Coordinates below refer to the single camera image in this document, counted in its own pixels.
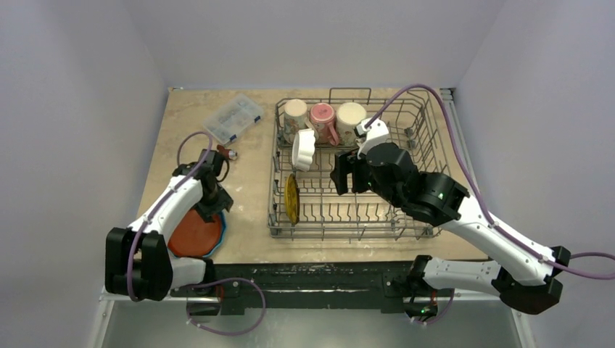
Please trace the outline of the pink ghost mug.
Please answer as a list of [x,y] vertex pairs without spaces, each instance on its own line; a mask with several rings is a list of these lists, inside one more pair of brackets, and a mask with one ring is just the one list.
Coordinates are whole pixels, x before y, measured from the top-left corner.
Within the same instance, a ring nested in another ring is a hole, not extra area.
[[336,115],[334,108],[327,103],[318,103],[310,109],[310,123],[314,127],[316,142],[320,144],[339,144],[336,130]]

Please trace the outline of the green inside floral mug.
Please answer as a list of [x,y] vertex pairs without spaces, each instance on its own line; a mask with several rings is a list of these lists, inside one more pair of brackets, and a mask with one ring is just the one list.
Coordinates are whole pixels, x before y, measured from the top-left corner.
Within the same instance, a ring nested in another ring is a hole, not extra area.
[[357,136],[355,127],[367,118],[364,106],[355,102],[341,104],[337,110],[336,130],[339,135],[340,146],[351,146]]

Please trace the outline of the seahorse pattern tall mug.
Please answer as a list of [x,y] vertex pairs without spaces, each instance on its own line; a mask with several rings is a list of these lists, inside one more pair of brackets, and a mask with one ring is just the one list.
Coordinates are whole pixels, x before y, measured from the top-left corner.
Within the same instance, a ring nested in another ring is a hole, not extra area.
[[283,107],[283,135],[290,144],[294,142],[297,132],[306,129],[308,113],[307,104],[301,99],[290,99]]

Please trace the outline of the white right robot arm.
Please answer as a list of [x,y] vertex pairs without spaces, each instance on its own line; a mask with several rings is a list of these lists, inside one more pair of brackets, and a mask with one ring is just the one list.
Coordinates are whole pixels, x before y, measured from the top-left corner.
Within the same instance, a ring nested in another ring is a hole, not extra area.
[[452,261],[419,255],[406,282],[417,295],[440,289],[465,289],[497,296],[505,305],[529,315],[558,304],[563,285],[558,266],[571,252],[546,247],[480,210],[478,199],[449,175],[420,171],[410,154],[393,143],[367,154],[338,152],[330,177],[339,195],[371,191],[415,221],[442,228],[485,253],[488,261]]

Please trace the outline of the white scalloped bowl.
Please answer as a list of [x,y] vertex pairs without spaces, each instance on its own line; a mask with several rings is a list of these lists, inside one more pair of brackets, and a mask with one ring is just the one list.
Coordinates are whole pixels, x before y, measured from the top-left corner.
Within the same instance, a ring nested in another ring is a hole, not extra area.
[[313,163],[315,153],[315,132],[311,129],[299,130],[292,146],[292,167],[307,172]]

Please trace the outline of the yellow patterned plate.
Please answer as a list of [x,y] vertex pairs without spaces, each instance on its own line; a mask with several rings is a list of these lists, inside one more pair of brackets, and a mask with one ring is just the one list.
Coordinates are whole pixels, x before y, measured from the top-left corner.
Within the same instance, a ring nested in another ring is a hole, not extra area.
[[297,185],[295,174],[291,173],[287,180],[284,189],[284,203],[286,215],[292,225],[299,222],[300,213],[300,191]]

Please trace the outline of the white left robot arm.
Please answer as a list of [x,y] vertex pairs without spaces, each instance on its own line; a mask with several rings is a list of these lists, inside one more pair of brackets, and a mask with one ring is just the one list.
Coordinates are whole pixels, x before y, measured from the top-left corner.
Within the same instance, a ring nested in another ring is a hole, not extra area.
[[211,254],[226,233],[224,214],[233,199],[221,186],[229,163],[206,154],[202,164],[179,165],[168,187],[126,228],[112,228],[105,241],[104,286],[133,301],[160,301],[188,286],[197,296],[214,292]]

